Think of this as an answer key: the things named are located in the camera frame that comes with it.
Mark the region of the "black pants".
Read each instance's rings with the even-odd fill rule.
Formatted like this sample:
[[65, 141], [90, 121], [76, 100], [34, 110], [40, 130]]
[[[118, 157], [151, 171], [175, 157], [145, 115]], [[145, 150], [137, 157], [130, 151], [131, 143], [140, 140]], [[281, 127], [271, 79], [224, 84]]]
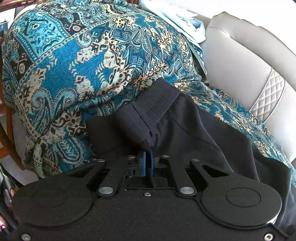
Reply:
[[85, 123], [96, 156], [147, 151], [182, 164], [198, 158], [273, 187], [283, 202], [275, 224], [295, 232], [295, 169], [284, 163], [265, 126], [220, 91], [200, 81], [159, 78], [137, 100]]

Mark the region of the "beige leather sofa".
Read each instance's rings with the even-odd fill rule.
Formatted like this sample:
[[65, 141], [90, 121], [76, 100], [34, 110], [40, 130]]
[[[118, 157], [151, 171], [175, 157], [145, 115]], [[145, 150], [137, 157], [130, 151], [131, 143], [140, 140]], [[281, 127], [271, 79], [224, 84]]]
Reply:
[[210, 86], [225, 91], [262, 121], [295, 160], [295, 54], [268, 30], [227, 12], [195, 14]]

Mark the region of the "blue paisley patterned throw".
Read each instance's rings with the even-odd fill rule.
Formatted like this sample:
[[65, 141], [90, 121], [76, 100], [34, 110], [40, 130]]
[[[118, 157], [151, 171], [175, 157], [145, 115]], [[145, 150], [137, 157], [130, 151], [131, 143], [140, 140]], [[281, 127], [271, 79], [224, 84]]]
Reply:
[[26, 130], [22, 164], [39, 178], [91, 161], [86, 120], [113, 113], [160, 77], [292, 168], [254, 114], [209, 87], [202, 51], [134, 4], [40, 3], [14, 20], [4, 41], [4, 99]]

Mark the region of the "light blue white cloth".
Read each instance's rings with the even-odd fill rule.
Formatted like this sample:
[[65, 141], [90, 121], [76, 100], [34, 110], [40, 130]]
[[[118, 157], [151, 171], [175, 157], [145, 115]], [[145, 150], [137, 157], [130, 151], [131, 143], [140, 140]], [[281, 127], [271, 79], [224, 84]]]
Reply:
[[183, 7], [169, 1], [139, 1], [139, 4], [146, 11], [162, 18], [196, 46], [206, 40], [203, 22]]

